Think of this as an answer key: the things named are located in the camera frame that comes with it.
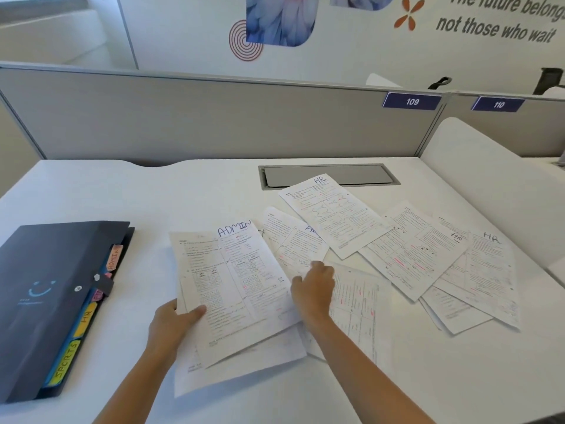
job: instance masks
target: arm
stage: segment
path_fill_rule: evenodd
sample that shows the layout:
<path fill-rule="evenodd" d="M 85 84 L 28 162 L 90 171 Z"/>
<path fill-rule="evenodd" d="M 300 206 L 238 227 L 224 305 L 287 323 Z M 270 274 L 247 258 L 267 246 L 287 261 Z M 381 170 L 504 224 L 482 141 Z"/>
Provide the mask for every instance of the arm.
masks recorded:
<path fill-rule="evenodd" d="M 147 347 L 93 424 L 144 424 L 159 387 L 176 359 L 188 329 L 206 312 L 201 305 L 177 315 L 176 299 L 157 308 L 149 326 Z"/>
<path fill-rule="evenodd" d="M 293 278 L 292 297 L 361 422 L 433 424 L 330 318 L 334 284 L 333 268 L 312 262 L 304 281 Z"/>

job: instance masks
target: number plate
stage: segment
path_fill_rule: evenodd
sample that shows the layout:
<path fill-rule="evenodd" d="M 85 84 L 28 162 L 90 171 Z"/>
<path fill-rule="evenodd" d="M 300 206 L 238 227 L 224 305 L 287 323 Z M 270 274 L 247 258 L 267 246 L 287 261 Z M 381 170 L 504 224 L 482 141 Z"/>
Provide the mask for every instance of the number plate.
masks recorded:
<path fill-rule="evenodd" d="M 516 113 L 524 101 L 522 98 L 478 97 L 471 110 Z"/>
<path fill-rule="evenodd" d="M 441 95 L 388 92 L 383 107 L 408 108 L 410 110 L 435 110 L 440 100 Z"/>

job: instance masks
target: orange flower graphic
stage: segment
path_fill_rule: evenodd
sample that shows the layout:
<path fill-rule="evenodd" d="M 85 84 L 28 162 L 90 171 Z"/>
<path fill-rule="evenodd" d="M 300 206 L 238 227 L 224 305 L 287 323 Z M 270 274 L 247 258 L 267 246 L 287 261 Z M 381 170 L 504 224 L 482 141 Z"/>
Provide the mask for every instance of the orange flower graphic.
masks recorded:
<path fill-rule="evenodd" d="M 416 5 L 412 7 L 412 10 L 410 10 L 410 0 L 402 0 L 402 6 L 404 7 L 404 10 L 408 12 L 408 14 L 405 14 L 404 16 L 398 18 L 398 20 L 394 23 L 394 27 L 398 28 L 404 23 L 404 21 L 406 21 L 406 19 L 408 19 L 408 29 L 410 31 L 414 31 L 414 28 L 416 27 L 416 21 L 412 18 L 412 14 L 414 12 L 418 12 L 424 6 L 424 0 L 418 1 Z"/>

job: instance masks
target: red concentric circle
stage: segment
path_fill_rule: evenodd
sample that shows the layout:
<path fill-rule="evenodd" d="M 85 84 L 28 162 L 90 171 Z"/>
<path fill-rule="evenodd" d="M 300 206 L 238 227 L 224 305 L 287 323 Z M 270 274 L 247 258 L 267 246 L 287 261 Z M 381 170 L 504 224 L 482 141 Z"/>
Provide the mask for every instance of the red concentric circle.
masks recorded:
<path fill-rule="evenodd" d="M 254 61 L 263 51 L 261 43 L 247 41 L 247 27 L 245 19 L 237 21 L 230 29 L 230 49 L 242 61 Z"/>

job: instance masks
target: expanding file folder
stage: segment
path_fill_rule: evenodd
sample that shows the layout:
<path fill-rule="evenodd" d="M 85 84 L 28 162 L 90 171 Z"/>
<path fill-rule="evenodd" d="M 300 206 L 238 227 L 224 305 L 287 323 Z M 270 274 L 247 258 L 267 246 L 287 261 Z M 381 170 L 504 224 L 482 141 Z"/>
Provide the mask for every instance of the expanding file folder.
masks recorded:
<path fill-rule="evenodd" d="M 133 230 L 127 221 L 20 226 L 0 246 L 0 403 L 60 394 Z"/>

